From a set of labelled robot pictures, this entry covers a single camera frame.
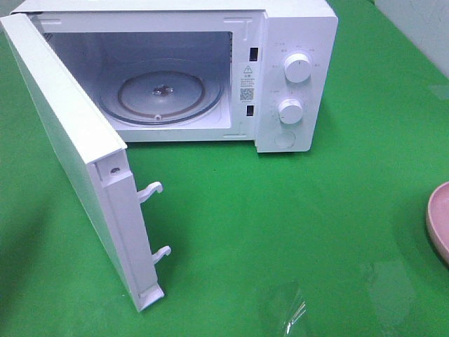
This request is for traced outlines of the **glass microwave turntable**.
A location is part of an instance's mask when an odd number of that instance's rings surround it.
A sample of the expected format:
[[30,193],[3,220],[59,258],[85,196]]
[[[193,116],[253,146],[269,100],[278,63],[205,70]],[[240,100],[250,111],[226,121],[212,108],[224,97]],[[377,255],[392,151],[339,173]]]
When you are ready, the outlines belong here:
[[223,90],[219,82],[174,70],[128,78],[118,74],[102,89],[99,102],[106,113],[126,123],[163,126],[207,113]]

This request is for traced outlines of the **white microwave oven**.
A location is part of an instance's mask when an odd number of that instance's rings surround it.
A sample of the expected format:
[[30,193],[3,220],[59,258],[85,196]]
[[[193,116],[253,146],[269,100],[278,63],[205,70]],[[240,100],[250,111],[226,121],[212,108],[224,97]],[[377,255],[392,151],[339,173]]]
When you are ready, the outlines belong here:
[[[24,14],[125,142],[252,140],[258,152],[311,147],[338,19],[325,1],[25,1]],[[283,61],[301,52],[311,76],[286,79]],[[126,123],[106,113],[102,89],[126,78],[174,70],[223,85],[207,113],[163,126]],[[304,116],[284,124],[279,103],[296,99]],[[295,134],[286,149],[278,133]]]

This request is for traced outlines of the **white microwave door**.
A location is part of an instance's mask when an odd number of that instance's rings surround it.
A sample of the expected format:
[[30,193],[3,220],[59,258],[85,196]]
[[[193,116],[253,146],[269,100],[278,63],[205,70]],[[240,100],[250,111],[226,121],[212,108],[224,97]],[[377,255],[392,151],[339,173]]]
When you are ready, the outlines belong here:
[[126,144],[24,14],[1,25],[53,150],[137,310],[164,293],[155,265],[169,246],[152,252],[141,205],[163,190],[138,190]]

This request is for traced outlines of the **pink round plate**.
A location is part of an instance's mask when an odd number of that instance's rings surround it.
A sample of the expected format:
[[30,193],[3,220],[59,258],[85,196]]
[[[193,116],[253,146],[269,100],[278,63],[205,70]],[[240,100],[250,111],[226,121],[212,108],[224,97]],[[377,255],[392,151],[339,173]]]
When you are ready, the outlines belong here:
[[448,264],[448,182],[439,185],[430,195],[426,223],[435,249]]

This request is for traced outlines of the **white round knob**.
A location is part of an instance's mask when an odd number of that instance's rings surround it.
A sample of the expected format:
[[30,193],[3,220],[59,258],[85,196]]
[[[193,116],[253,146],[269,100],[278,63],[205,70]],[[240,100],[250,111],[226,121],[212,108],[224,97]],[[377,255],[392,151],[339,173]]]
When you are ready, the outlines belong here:
[[286,99],[279,103],[278,115],[282,123],[288,125],[296,124],[302,120],[304,108],[299,100]]
[[301,83],[311,76],[311,60],[301,52],[291,53],[283,61],[284,74],[292,83]]

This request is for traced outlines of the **clear tape patch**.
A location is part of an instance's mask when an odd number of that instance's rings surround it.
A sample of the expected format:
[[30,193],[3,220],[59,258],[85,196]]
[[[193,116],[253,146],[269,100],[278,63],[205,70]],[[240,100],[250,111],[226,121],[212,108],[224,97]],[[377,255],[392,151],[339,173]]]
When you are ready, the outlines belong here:
[[383,325],[402,322],[415,302],[415,290],[403,263],[388,260],[362,264],[361,273],[377,318]]
[[262,285],[257,314],[263,336],[313,336],[307,302],[295,280]]
[[449,100],[449,85],[431,85],[429,90],[439,99],[439,100]]

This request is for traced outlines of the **round white door button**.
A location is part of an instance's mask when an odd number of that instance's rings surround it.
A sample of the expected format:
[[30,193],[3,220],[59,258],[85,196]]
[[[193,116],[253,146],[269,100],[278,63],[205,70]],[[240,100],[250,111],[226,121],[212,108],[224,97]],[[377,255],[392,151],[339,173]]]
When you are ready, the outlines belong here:
[[278,133],[274,137],[274,143],[277,147],[282,149],[290,148],[295,144],[295,134],[290,131]]

